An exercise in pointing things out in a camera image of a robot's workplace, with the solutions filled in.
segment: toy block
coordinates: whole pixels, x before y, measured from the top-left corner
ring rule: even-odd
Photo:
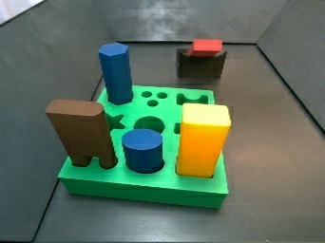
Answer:
[[[116,165],[112,138],[100,103],[55,100],[45,109],[74,166],[88,166],[98,157],[100,166]]]
[[[197,39],[187,50],[190,57],[213,57],[222,50],[222,40]]]
[[[211,178],[231,126],[225,105],[185,103],[177,174]]]
[[[126,164],[138,173],[155,173],[163,168],[163,136],[154,130],[136,129],[122,137]]]
[[[182,177],[175,172],[181,138],[175,125],[182,121],[183,111],[178,97],[186,97],[191,102],[214,104],[213,92],[136,85],[132,89],[132,101],[123,105],[108,102],[106,89],[98,99],[107,115],[112,118],[123,116],[118,120],[123,127],[119,126],[111,132],[118,164],[111,170],[103,170],[99,159],[92,158],[88,167],[75,167],[71,158],[67,158],[59,178],[68,193],[219,209],[229,194],[222,155],[213,178]],[[151,174],[140,174],[127,165],[123,136],[134,129],[151,129],[162,134],[163,168]]]
[[[108,101],[116,105],[128,103],[134,97],[128,47],[119,43],[103,45],[99,59]]]
[[[191,57],[186,49],[177,50],[177,66],[179,78],[219,79],[227,51],[221,51],[213,57]]]

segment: glossy surface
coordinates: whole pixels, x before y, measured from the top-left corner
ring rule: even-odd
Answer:
[[[286,1],[99,0],[118,42],[213,38],[226,43],[257,43]]]
[[[0,0],[0,25],[44,0]]]

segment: brown wooden piece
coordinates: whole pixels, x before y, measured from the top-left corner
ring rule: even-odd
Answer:
[[[103,168],[114,168],[116,157],[103,105],[55,100],[47,106],[45,114],[74,166],[86,167],[91,157],[98,157]]]

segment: green shape sorter board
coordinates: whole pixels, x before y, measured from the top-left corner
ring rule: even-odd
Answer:
[[[182,104],[214,103],[213,92],[134,85],[131,103],[110,103],[106,89],[98,102],[104,105],[112,129],[118,164],[106,170],[98,158],[92,158],[88,167],[75,167],[67,158],[59,178],[68,193],[219,209],[229,194],[223,156],[218,158],[213,178],[182,177],[175,173]],[[136,128],[162,133],[165,165],[154,174],[139,174],[126,165],[122,136]]]

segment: hole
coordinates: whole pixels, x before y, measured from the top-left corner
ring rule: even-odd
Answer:
[[[147,105],[151,106],[151,107],[155,107],[155,106],[158,106],[158,101],[151,100],[151,101],[147,102]]]
[[[107,113],[107,121],[108,121],[108,125],[110,125],[110,130],[112,131],[114,129],[124,129],[126,126],[122,124],[120,120],[124,117],[124,115],[118,115],[115,117],[112,117],[108,113]]]
[[[165,98],[167,98],[167,94],[163,93],[163,92],[158,93],[158,98],[159,98],[159,99],[165,99]]]
[[[152,96],[152,93],[150,91],[144,91],[144,92],[142,92],[140,95],[142,95],[142,97],[148,98]]]
[[[181,134],[181,124],[177,122],[174,126],[174,133]]]
[[[183,105],[185,103],[203,103],[209,104],[209,97],[202,95],[197,100],[189,99],[185,94],[178,94],[177,96],[177,104]]]
[[[163,121],[156,117],[143,117],[138,119],[134,128],[146,128],[162,133],[165,130],[165,124]]]

